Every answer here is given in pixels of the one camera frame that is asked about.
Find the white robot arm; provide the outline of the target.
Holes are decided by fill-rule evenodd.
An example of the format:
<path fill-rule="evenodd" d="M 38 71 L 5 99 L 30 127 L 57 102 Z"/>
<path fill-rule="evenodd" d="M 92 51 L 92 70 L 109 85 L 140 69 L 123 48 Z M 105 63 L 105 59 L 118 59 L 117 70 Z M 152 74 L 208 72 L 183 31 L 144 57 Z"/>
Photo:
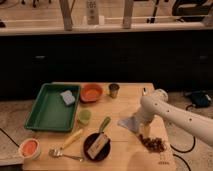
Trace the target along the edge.
<path fill-rule="evenodd" d="M 136 128 L 150 124 L 155 115 L 169 120 L 213 148 L 213 119 L 170 105 L 168 94 L 163 89 L 141 96 L 140 108 L 134 115 Z"/>

